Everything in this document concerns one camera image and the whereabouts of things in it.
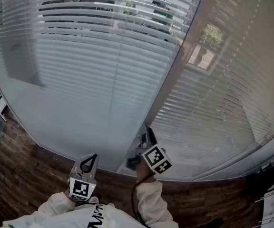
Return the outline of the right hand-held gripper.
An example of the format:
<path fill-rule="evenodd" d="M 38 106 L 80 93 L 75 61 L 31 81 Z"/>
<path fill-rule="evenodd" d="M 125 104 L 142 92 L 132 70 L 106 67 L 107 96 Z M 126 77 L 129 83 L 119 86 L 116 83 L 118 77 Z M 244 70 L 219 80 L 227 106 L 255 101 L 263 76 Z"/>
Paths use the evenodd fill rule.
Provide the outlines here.
<path fill-rule="evenodd" d="M 138 146 L 127 154 L 126 167 L 128 169 L 136 171 L 142 159 L 156 174 L 162 174 L 172 167 L 166 151 L 158 146 L 156 136 L 147 124 L 145 124 L 145 133 L 139 139 Z"/>

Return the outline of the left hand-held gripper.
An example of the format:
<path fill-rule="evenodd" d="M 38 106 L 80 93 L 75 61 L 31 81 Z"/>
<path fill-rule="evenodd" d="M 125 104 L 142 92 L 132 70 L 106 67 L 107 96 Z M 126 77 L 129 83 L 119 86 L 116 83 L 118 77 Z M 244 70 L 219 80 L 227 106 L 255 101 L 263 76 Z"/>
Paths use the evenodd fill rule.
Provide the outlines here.
<path fill-rule="evenodd" d="M 68 197 L 74 201 L 88 201 L 97 185 L 94 178 L 98 167 L 98 155 L 87 154 L 77 159 L 72 167 L 72 173 L 86 177 L 69 177 Z"/>

